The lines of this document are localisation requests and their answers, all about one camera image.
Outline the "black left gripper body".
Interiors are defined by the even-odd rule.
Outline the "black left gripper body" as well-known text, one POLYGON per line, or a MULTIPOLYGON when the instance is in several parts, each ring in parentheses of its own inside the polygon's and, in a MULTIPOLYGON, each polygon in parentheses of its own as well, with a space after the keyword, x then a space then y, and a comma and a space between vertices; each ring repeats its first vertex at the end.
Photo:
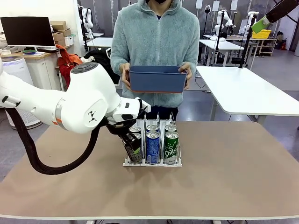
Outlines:
POLYGON ((118 122, 113 125, 107 124, 106 127, 111 134, 122 137, 125 136, 127 133, 129 133, 129 128, 132 127, 135 123, 136 123, 136 119, 131 119, 131 120, 118 122))

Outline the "person's right hand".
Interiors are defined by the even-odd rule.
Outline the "person's right hand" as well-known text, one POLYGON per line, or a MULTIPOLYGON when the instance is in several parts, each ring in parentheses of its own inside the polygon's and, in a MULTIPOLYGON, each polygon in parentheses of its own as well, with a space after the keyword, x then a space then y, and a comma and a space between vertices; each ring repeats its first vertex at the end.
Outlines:
POLYGON ((129 81, 129 69, 130 64, 129 63, 123 63, 120 65, 120 71, 122 72, 122 81, 125 84, 125 86, 130 90, 130 81, 129 81))

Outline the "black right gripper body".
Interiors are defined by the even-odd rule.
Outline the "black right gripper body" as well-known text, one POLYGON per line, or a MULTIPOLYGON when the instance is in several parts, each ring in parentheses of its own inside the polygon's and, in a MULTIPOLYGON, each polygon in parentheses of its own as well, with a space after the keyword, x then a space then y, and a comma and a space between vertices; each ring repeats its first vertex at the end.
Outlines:
POLYGON ((270 23, 274 23, 284 16, 288 15, 298 5, 298 0, 280 0, 274 6, 274 8, 266 14, 266 18, 270 23))

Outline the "person's left hand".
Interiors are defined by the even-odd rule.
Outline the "person's left hand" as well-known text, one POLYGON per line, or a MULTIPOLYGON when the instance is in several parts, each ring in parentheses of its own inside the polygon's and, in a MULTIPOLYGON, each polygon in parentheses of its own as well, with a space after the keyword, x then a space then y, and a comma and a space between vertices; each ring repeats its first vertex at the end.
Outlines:
POLYGON ((189 81, 192 78, 191 64, 189 62, 184 62, 183 65, 178 69, 178 71, 181 73, 187 73, 184 86, 184 90, 187 90, 189 88, 189 81))

